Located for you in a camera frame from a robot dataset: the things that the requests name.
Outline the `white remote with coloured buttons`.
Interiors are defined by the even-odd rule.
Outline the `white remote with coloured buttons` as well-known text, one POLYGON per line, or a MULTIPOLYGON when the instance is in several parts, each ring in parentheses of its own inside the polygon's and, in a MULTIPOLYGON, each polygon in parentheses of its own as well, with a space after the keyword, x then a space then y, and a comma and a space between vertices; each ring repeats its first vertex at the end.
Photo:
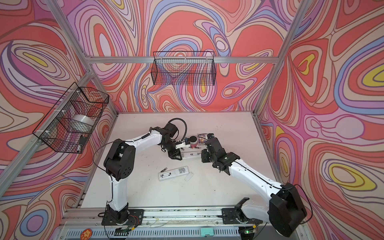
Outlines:
POLYGON ((181 152, 182 159, 200 158, 202 151, 181 152))

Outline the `white remote with back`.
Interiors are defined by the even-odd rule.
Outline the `white remote with back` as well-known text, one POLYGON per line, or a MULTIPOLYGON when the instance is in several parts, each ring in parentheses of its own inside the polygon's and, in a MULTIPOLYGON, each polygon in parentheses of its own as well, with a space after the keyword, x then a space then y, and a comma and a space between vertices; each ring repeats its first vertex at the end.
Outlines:
POLYGON ((190 173, 190 171, 189 171, 188 166, 184 166, 184 167, 179 167, 176 169, 166 170, 164 172, 160 172, 158 174, 158 179, 161 182, 161 181, 170 180, 170 179, 174 179, 174 178, 181 177, 181 176, 186 176, 189 173, 190 173))

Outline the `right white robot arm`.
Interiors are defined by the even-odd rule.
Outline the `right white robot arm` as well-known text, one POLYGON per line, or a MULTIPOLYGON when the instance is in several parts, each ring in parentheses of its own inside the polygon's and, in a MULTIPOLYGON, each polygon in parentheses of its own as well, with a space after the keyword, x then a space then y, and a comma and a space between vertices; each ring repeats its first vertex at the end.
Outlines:
POLYGON ((264 205, 251 203, 248 197, 240 200, 233 208, 222 209, 224 224, 270 223, 277 233, 290 237, 307 216, 307 211, 297 188, 271 180, 251 168, 244 160, 232 152, 226 152, 219 140, 208 134, 206 148, 202 150, 203 163, 212 163, 213 168, 239 180, 254 190, 264 205))

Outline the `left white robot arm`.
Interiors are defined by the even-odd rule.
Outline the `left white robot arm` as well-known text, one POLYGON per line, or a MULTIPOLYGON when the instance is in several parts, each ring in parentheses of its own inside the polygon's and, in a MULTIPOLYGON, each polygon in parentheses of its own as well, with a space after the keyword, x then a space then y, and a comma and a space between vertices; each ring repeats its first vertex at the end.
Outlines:
POLYGON ((128 176, 134 170, 136 155, 152 146, 159 145, 172 160, 182 160, 181 151, 173 140, 178 133, 176 125, 168 122, 165 127, 150 128, 149 132, 131 140, 117 139, 113 142, 104 167, 111 178, 112 197, 106 203, 103 226, 127 225, 130 218, 127 202, 128 176))

